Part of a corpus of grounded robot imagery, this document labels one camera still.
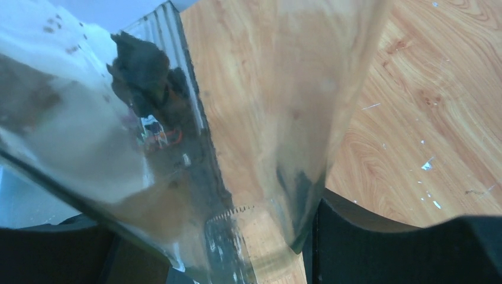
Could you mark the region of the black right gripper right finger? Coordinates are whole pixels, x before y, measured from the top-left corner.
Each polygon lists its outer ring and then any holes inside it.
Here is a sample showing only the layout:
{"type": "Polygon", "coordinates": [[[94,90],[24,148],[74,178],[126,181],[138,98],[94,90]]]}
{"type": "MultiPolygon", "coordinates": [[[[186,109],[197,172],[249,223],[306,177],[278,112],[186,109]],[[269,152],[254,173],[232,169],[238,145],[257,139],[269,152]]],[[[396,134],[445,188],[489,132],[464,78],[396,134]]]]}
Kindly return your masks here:
{"type": "Polygon", "coordinates": [[[326,189],[303,257],[308,283],[500,283],[501,218],[419,228],[326,189]]]}

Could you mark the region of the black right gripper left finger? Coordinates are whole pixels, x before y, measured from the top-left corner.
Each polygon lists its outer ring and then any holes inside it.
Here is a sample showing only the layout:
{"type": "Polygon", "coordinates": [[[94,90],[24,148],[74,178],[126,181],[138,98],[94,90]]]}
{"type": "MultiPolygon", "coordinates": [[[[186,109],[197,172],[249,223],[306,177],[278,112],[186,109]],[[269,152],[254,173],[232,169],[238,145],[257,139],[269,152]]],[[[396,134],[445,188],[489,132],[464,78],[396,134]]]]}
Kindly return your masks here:
{"type": "Polygon", "coordinates": [[[59,224],[1,227],[1,283],[193,283],[83,214],[59,224]]]}

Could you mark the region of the tall clear glass bottle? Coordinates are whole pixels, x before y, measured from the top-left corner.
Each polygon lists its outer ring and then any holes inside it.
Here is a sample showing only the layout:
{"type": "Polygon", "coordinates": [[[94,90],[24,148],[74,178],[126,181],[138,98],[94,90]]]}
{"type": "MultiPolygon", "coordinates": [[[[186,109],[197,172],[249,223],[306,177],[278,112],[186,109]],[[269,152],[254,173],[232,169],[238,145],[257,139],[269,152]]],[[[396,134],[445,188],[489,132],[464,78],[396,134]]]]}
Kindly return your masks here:
{"type": "Polygon", "coordinates": [[[243,1],[111,33],[1,2],[1,162],[199,283],[305,283],[302,246],[391,1],[243,1]]]}

